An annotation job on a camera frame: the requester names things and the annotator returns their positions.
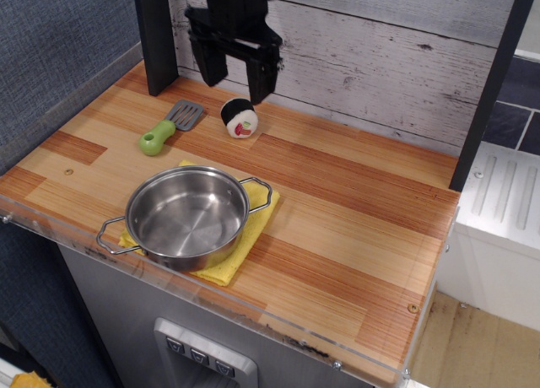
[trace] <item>stainless steel pan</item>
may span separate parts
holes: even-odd
[[[265,204],[250,209],[242,186],[247,181],[268,189]],[[256,177],[238,181],[213,167],[176,167],[139,186],[127,203],[126,215],[105,221],[96,239],[112,255],[143,249],[148,258],[173,270],[201,270],[229,257],[249,214],[271,201],[272,187]],[[138,245],[114,251],[102,236],[108,224],[123,219]]]

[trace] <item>spatula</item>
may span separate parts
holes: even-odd
[[[187,100],[178,101],[163,121],[138,140],[138,146],[148,156],[155,156],[175,130],[189,131],[203,113],[203,106]]]

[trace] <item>black frame post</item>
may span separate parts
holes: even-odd
[[[483,133],[488,125],[489,117],[505,80],[506,72],[508,72],[527,17],[531,12],[533,2],[534,0],[514,0],[486,85],[483,88],[456,170],[452,176],[450,183],[452,190],[461,192],[465,186],[469,171],[480,147]]]
[[[158,95],[178,77],[169,0],[135,0],[150,95]]]

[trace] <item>yellow object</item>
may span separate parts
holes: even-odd
[[[40,378],[35,371],[29,374],[17,374],[14,376],[10,388],[51,388],[46,380]]]
[[[188,162],[187,160],[182,160],[180,163],[180,166],[190,165],[194,164]],[[245,183],[243,187],[246,189],[252,207],[258,207],[266,202],[266,187],[261,186],[254,181]],[[257,211],[255,213],[250,213],[235,251],[233,251],[233,253],[226,260],[222,261],[217,266],[210,267],[204,270],[199,270],[197,272],[192,272],[192,274],[194,276],[203,278],[224,287],[229,285],[230,280],[232,280],[233,276],[236,274],[236,271],[238,270],[242,262],[246,259],[251,248],[257,241],[257,238],[259,237],[268,220],[272,216],[273,209],[278,204],[278,200],[279,193],[273,190],[272,203],[270,204],[270,206],[261,209],[260,211]],[[136,244],[137,243],[133,240],[131,235],[127,232],[126,229],[124,229],[121,233],[118,245],[121,247],[131,247],[135,246]]]

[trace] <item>dark tile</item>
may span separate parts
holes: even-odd
[[[516,148],[531,112],[512,105],[495,103],[483,141]]]
[[[540,155],[540,113],[535,112],[521,141],[520,150]]]
[[[540,110],[540,63],[514,57],[497,100]]]

